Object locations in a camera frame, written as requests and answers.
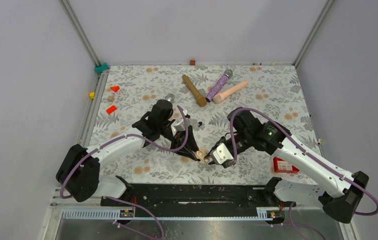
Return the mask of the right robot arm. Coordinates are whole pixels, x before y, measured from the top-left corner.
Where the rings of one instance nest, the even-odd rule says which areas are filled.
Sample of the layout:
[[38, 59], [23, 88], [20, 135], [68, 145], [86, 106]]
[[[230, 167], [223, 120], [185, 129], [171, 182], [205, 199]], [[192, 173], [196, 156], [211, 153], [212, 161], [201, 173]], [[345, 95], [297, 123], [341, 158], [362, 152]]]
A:
[[345, 170], [305, 144], [287, 128], [269, 119], [262, 123], [250, 108], [238, 107], [228, 115], [230, 138], [221, 137], [207, 154], [211, 164], [233, 166], [238, 155], [254, 148], [283, 160], [311, 178], [314, 184], [296, 183], [273, 177], [266, 184], [264, 201], [276, 206], [281, 201], [321, 207], [332, 219], [348, 224], [365, 194], [369, 176]]

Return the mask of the beige charging case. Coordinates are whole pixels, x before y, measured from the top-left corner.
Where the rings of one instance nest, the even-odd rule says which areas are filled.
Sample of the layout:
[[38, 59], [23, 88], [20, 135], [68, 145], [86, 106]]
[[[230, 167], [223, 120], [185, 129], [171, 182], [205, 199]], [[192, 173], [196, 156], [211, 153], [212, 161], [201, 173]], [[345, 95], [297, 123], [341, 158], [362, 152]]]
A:
[[207, 164], [209, 162], [209, 158], [207, 157], [208, 152], [205, 147], [200, 147], [199, 150], [195, 152], [195, 156], [197, 160]]

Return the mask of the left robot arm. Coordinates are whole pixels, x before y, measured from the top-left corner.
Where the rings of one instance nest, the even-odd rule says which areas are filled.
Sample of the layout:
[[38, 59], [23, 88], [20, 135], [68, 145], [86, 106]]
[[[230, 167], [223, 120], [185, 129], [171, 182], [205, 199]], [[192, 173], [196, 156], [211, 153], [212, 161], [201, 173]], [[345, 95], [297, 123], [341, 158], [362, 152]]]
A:
[[150, 111], [136, 121], [124, 133], [100, 145], [83, 147], [79, 143], [68, 150], [56, 173], [61, 184], [61, 199], [73, 198], [78, 203], [109, 194], [121, 206], [129, 204], [132, 192], [119, 177], [101, 176], [100, 171], [107, 165], [132, 152], [149, 145], [165, 152], [198, 161], [193, 127], [190, 116], [180, 106], [181, 121], [171, 120], [173, 115], [172, 95], [158, 100]]

